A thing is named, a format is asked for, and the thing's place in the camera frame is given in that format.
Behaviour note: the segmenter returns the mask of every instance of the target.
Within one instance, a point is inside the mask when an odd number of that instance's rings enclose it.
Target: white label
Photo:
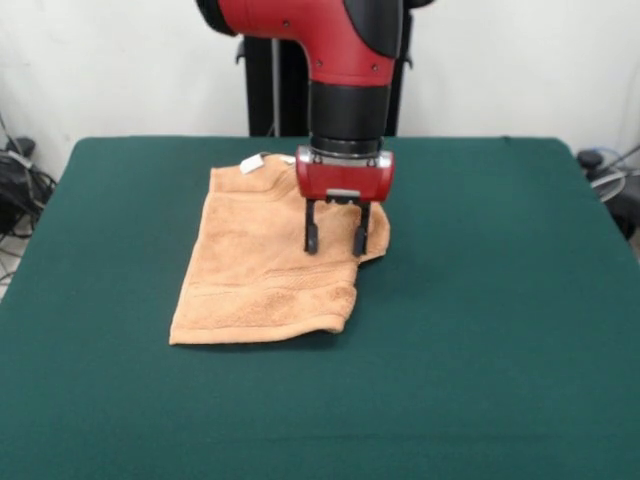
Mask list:
[[[280,158],[287,165],[294,165],[296,163],[296,157],[292,157],[291,155],[280,155]]]
[[[257,154],[253,157],[249,157],[240,162],[240,171],[246,175],[264,166],[264,160],[262,155]]]

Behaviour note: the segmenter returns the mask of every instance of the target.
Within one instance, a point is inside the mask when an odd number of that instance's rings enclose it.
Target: table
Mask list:
[[[170,347],[209,169],[300,141],[76,146],[0,306],[0,478],[638,478],[640,271],[557,140],[389,140],[343,334]]]

